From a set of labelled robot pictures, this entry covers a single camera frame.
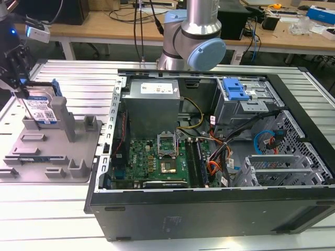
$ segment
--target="black cable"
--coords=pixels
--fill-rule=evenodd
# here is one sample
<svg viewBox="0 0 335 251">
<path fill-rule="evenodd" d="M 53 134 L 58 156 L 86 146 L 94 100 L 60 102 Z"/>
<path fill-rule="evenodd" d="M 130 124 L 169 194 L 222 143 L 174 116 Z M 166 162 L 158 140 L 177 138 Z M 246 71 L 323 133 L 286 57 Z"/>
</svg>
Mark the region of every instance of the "black cable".
<svg viewBox="0 0 335 251">
<path fill-rule="evenodd" d="M 137 41 L 136 41 L 137 3 L 138 3 L 138 0 L 136 0 L 136 5 L 135 5 L 135 14 L 134 14 L 133 31 L 134 31 L 134 44 L 135 44 L 135 49 L 136 49 L 136 52 L 137 52 L 138 60 L 139 60 L 139 62 L 141 62 L 141 57 L 140 57 L 140 53 L 138 52 Z"/>
<path fill-rule="evenodd" d="M 125 16 L 128 16 L 128 15 L 131 15 L 131 14 L 134 14 L 134 13 L 128 13 L 128 14 L 125 14 L 125 15 L 120 15 L 120 14 L 117 14 L 116 12 L 110 12 L 109 13 L 109 18 L 112 19 L 112 20 L 115 20 L 115 21 L 119 21 L 119 22 L 124 22 L 126 24 L 133 24 L 134 21 L 140 21 L 140 18 L 137 18 L 136 20 L 135 19 L 131 19 L 131 20 L 122 20 L 122 19 L 119 19 L 119 18 L 114 18 L 114 17 L 111 17 L 110 15 L 114 13 L 116 16 L 120 16 L 120 17 L 125 17 Z M 147 19 L 147 18 L 151 18 L 153 17 L 153 15 L 148 15 L 146 17 L 143 17 L 143 20 Z M 152 22 L 152 20 L 150 21 L 147 21 L 147 22 L 144 22 L 143 24 L 148 24 Z"/>
<path fill-rule="evenodd" d="M 260 49 L 261 49 L 261 46 L 262 46 L 262 40 L 258 35 L 256 35 L 256 37 L 258 38 L 258 40 L 260 42 L 260 46 L 258 47 L 258 52 L 260 52 Z"/>
<path fill-rule="evenodd" d="M 191 120 L 190 120 L 190 119 L 188 120 L 188 125 L 189 125 L 190 127 L 193 126 L 192 123 L 191 123 Z M 199 131 L 198 131 L 196 128 L 193 128 L 192 130 L 193 130 L 199 137 L 202 136 L 201 133 L 199 133 Z"/>
<path fill-rule="evenodd" d="M 222 176 L 228 182 L 226 187 L 231 187 L 229 172 L 228 172 L 227 163 L 226 163 L 226 148 L 222 151 L 222 153 L 220 155 L 220 165 L 221 165 L 221 168 L 222 168 Z"/>
<path fill-rule="evenodd" d="M 197 138 L 198 137 L 198 136 L 195 136 L 195 135 L 192 135 L 192 134 L 186 132 L 184 129 L 178 129 L 178 130 L 180 130 L 181 132 L 185 133 L 187 136 L 189 136 L 191 138 Z"/>
<path fill-rule="evenodd" d="M 274 110 L 274 111 L 270 111 L 270 112 L 266 112 L 266 113 L 262 113 L 262 114 L 258 114 L 256 116 L 254 116 L 253 118 L 249 119 L 247 122 L 243 123 L 241 126 L 239 126 L 238 128 L 232 130 L 227 137 L 225 137 L 223 144 L 218 148 L 218 150 L 216 150 L 214 152 L 214 154 L 212 155 L 212 157 L 210 158 L 211 161 L 216 160 L 219 155 L 221 154 L 221 152 L 226 149 L 227 143 L 229 141 L 231 141 L 234 137 L 237 137 L 238 135 L 240 135 L 243 131 L 252 128 L 252 126 L 259 120 L 267 118 L 267 117 L 272 117 L 272 116 L 277 116 L 282 112 L 282 110 Z"/>
<path fill-rule="evenodd" d="M 143 23 L 142 23 L 142 9 L 140 8 L 140 22 L 141 22 L 141 42 L 142 42 L 142 58 L 141 62 L 144 62 L 144 45 L 143 45 Z"/>
<path fill-rule="evenodd" d="M 41 23 L 44 24 L 44 25 L 52 25 L 52 24 L 54 24 L 54 22 L 57 21 L 57 18 L 58 18 L 59 14 L 60 14 L 60 12 L 61 12 L 61 10 L 63 8 L 63 2 L 64 2 L 64 0 L 61 0 L 61 6 L 59 7 L 56 16 L 54 17 L 54 19 L 51 22 L 43 22 L 43 21 L 41 21 Z"/>
<path fill-rule="evenodd" d="M 249 44 L 249 47 L 247 48 L 246 51 L 244 51 L 244 53 L 243 53 L 241 59 L 242 59 L 242 58 L 244 57 L 244 55 L 249 51 L 249 49 L 250 49 L 250 47 L 252 46 L 252 44 L 253 44 L 253 36 L 251 37 L 251 42 L 250 42 L 250 44 Z"/>
<path fill-rule="evenodd" d="M 150 5 L 151 5 L 151 9 L 152 9 L 152 13 L 153 13 L 153 18 L 155 19 L 155 24 L 157 26 L 157 30 L 159 31 L 159 33 L 161 35 L 164 35 L 163 26 L 162 26 L 161 22 L 157 19 L 156 14 L 155 14 L 155 10 L 153 9 L 152 0 L 149 0 L 149 2 L 150 2 Z"/>
</svg>

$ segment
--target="connector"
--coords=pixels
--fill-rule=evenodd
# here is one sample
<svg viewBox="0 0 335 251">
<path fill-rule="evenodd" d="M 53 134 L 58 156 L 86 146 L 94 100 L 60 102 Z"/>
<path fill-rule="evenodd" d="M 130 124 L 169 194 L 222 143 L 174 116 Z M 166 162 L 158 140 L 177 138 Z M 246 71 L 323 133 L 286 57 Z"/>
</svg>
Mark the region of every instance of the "connector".
<svg viewBox="0 0 335 251">
<path fill-rule="evenodd" d="M 286 129 L 283 129 L 283 130 L 273 130 L 274 132 L 274 138 L 275 140 L 284 140 L 284 138 L 286 137 L 287 135 L 287 130 Z"/>
<path fill-rule="evenodd" d="M 266 149 L 268 150 L 272 150 L 272 149 L 275 149 L 276 147 L 280 146 L 281 145 L 281 142 L 280 141 L 274 141 L 272 143 L 269 143 L 266 145 Z"/>
</svg>

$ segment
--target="electronic device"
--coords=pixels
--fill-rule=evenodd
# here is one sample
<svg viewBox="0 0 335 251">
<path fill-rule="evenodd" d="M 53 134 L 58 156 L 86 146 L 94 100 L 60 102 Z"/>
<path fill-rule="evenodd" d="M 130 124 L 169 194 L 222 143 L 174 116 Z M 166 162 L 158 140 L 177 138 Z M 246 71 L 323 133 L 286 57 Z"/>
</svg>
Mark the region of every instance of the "electronic device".
<svg viewBox="0 0 335 251">
<path fill-rule="evenodd" d="M 33 19 L 51 21 L 60 4 L 61 0 L 24 0 L 20 2 L 15 12 Z M 88 0 L 64 0 L 63 8 L 56 23 L 81 25 L 89 12 Z"/>
<path fill-rule="evenodd" d="M 332 9 L 326 9 L 323 7 L 312 5 L 308 9 L 306 16 L 310 19 L 320 22 L 326 22 L 331 25 L 335 24 L 335 10 Z"/>
<path fill-rule="evenodd" d="M 265 15 L 264 21 L 262 22 L 262 28 L 264 30 L 275 30 L 280 17 L 272 17 Z"/>
<path fill-rule="evenodd" d="M 308 5 L 301 5 L 298 7 L 299 10 L 309 10 L 310 6 Z"/>
<path fill-rule="evenodd" d="M 335 210 L 335 149 L 277 75 L 121 69 L 100 143 L 86 203 L 108 241 L 294 234 Z"/>
<path fill-rule="evenodd" d="M 251 6 L 269 6 L 276 4 L 273 0 L 242 0 L 244 3 Z"/>
<path fill-rule="evenodd" d="M 250 12 L 239 0 L 221 0 L 219 2 L 218 20 L 222 23 L 220 37 L 229 40 L 241 40 L 242 33 L 250 17 Z"/>
</svg>

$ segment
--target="cable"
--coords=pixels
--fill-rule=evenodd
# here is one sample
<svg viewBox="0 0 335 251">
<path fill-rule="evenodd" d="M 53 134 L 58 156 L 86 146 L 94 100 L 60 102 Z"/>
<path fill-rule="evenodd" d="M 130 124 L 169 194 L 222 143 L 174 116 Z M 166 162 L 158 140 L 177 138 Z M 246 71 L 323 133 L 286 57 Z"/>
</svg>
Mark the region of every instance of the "cable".
<svg viewBox="0 0 335 251">
<path fill-rule="evenodd" d="M 51 22 L 43 22 L 43 21 L 41 21 L 41 23 L 44 24 L 44 25 L 52 25 L 54 22 L 56 22 L 59 14 L 60 14 L 60 12 L 61 12 L 61 10 L 63 8 L 63 2 L 64 2 L 64 0 L 61 0 L 61 6 L 59 7 L 56 16 L 54 17 L 54 19 Z"/>
<path fill-rule="evenodd" d="M 188 120 L 188 125 L 189 125 L 190 127 L 192 126 L 192 124 L 191 124 L 191 120 L 190 120 L 190 119 Z M 202 136 L 201 133 L 200 133 L 196 128 L 193 128 L 193 131 L 194 131 L 199 137 Z"/>
<path fill-rule="evenodd" d="M 258 35 L 256 35 L 256 37 L 258 38 L 258 40 L 260 42 L 260 46 L 258 47 L 258 51 L 257 52 L 260 52 L 260 49 L 261 49 L 261 46 L 262 46 L 262 40 L 261 40 L 261 38 Z"/>
<path fill-rule="evenodd" d="M 119 149 L 120 149 L 120 147 L 122 145 L 122 142 L 124 140 L 124 137 L 125 137 L 125 120 L 126 120 L 126 113 L 123 114 L 123 119 L 122 119 L 122 137 L 121 137 L 121 141 L 120 141 L 119 145 L 117 146 L 117 148 L 116 148 L 113 156 L 116 155 L 116 153 L 119 151 Z"/>
<path fill-rule="evenodd" d="M 200 122 L 199 122 L 198 124 L 196 124 L 196 125 L 192 125 L 192 126 L 188 126 L 188 127 L 177 127 L 177 129 L 193 129 L 193 128 L 198 128 L 198 127 L 200 127 L 201 124 L 204 122 L 204 114 L 203 114 L 203 112 L 202 112 L 201 109 L 197 106 L 197 104 L 194 103 L 190 98 L 185 98 L 185 97 L 184 97 L 184 99 L 186 99 L 187 101 L 189 101 L 192 105 L 195 106 L 195 108 L 198 109 L 198 111 L 199 111 L 200 114 L 201 114 L 201 119 L 200 119 Z"/>
<path fill-rule="evenodd" d="M 140 57 L 140 53 L 138 52 L 137 41 L 136 41 L 137 3 L 138 3 L 138 0 L 136 0 L 136 5 L 135 5 L 135 14 L 134 14 L 133 32 L 134 32 L 134 44 L 135 44 L 135 49 L 136 49 L 136 52 L 137 52 L 138 60 L 139 60 L 139 62 L 141 62 L 141 57 Z"/>
<path fill-rule="evenodd" d="M 149 0 L 149 2 L 150 2 L 150 5 L 151 5 L 151 9 L 152 9 L 152 13 L 153 13 L 153 18 L 155 19 L 155 24 L 156 24 L 157 30 L 158 30 L 158 32 L 161 35 L 164 35 L 163 26 L 162 26 L 161 22 L 158 20 L 156 14 L 155 14 L 155 10 L 153 8 L 152 0 Z"/>
<path fill-rule="evenodd" d="M 270 142 L 269 143 L 274 143 L 276 140 L 275 140 L 275 138 L 274 138 L 274 136 L 272 136 L 271 138 L 270 138 Z M 273 153 L 274 154 L 278 154 L 279 153 L 279 147 L 277 146 L 277 147 L 275 147 L 274 149 L 273 149 Z"/>
<path fill-rule="evenodd" d="M 244 55 L 249 51 L 250 47 L 252 46 L 252 43 L 253 43 L 253 36 L 251 37 L 251 42 L 250 42 L 250 44 L 249 44 L 247 50 L 244 51 L 244 53 L 243 53 L 243 55 L 242 55 L 242 58 L 243 58 Z"/>
<path fill-rule="evenodd" d="M 252 117 L 251 119 L 249 119 L 247 122 L 243 123 L 241 126 L 239 126 L 238 128 L 232 130 L 228 136 L 226 136 L 225 140 L 223 141 L 222 145 L 215 151 L 212 153 L 212 155 L 210 156 L 210 160 L 214 161 L 216 160 L 219 155 L 221 154 L 221 152 L 226 148 L 226 145 L 233 140 L 234 137 L 237 137 L 239 134 L 241 134 L 243 131 L 252 128 L 252 126 L 259 120 L 267 118 L 267 117 L 272 117 L 272 116 L 277 116 L 282 112 L 282 110 L 273 110 L 270 112 L 266 112 L 266 113 L 261 113 L 258 114 L 254 117 Z"/>
<path fill-rule="evenodd" d="M 257 41 L 256 41 L 256 38 L 255 38 L 255 28 L 253 27 L 253 25 L 251 23 L 249 23 L 249 21 L 248 21 L 248 25 L 250 25 L 252 27 L 252 38 L 255 41 L 255 49 L 253 51 L 253 55 L 252 55 L 252 59 L 251 59 L 251 62 L 253 62 L 253 60 L 255 59 L 255 56 L 256 56 Z"/>
<path fill-rule="evenodd" d="M 227 180 L 227 185 L 226 187 L 230 187 L 231 183 L 230 183 L 230 177 L 229 177 L 229 172 L 227 169 L 227 163 L 225 161 L 226 158 L 226 149 L 224 149 L 220 155 L 220 165 L 221 165 L 221 169 L 222 169 L 222 177 L 225 178 Z"/>
<path fill-rule="evenodd" d="M 214 165 L 215 168 L 211 170 L 210 165 Z M 213 176 L 218 170 L 222 171 L 220 166 L 215 161 L 209 161 L 207 163 L 207 169 L 209 170 L 211 176 Z"/>
<path fill-rule="evenodd" d="M 204 139 L 204 140 L 214 140 L 214 139 L 203 137 L 203 136 L 195 136 L 195 135 L 189 134 L 188 132 L 186 132 L 186 131 L 184 131 L 183 129 L 180 129 L 180 128 L 178 130 L 180 130 L 184 135 L 186 135 L 187 137 L 190 137 L 190 138 L 198 138 L 198 139 Z"/>
<path fill-rule="evenodd" d="M 261 131 L 259 134 L 257 134 L 257 135 L 255 136 L 255 138 L 253 139 L 253 147 L 255 148 L 256 153 L 257 153 L 257 154 L 260 154 L 260 155 L 263 154 L 263 153 L 262 153 L 261 150 L 258 148 L 258 137 L 259 137 L 260 135 L 264 134 L 264 133 L 269 133 L 269 134 L 271 134 L 272 136 L 275 135 L 273 131 L 265 130 L 265 131 Z"/>
<path fill-rule="evenodd" d="M 218 142 L 219 144 L 222 145 L 222 141 L 220 141 L 219 139 L 215 138 L 214 135 L 213 135 L 213 132 L 212 132 L 212 131 L 209 132 L 209 136 L 210 136 L 212 139 L 214 139 L 216 142 Z M 227 150 L 228 150 L 228 157 L 227 157 L 227 159 L 229 159 L 229 158 L 230 158 L 230 155 L 231 155 L 231 150 L 230 150 L 229 146 L 227 146 L 227 145 L 226 145 L 226 148 L 227 148 Z"/>
<path fill-rule="evenodd" d="M 142 23 L 142 0 L 140 0 L 140 22 L 141 22 L 141 47 L 142 47 L 142 58 L 141 58 L 141 62 L 144 62 L 144 45 L 143 45 L 143 23 Z"/>
</svg>

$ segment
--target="computer case side panel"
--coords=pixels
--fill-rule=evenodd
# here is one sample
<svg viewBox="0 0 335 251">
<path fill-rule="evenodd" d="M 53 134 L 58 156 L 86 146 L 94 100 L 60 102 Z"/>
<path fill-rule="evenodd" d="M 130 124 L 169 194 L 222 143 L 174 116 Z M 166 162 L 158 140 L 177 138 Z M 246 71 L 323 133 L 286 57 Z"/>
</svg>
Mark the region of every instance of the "computer case side panel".
<svg viewBox="0 0 335 251">
<path fill-rule="evenodd" d="M 94 193 L 91 208 L 108 241 L 293 234 L 335 210 L 334 192 L 316 188 Z"/>
</svg>

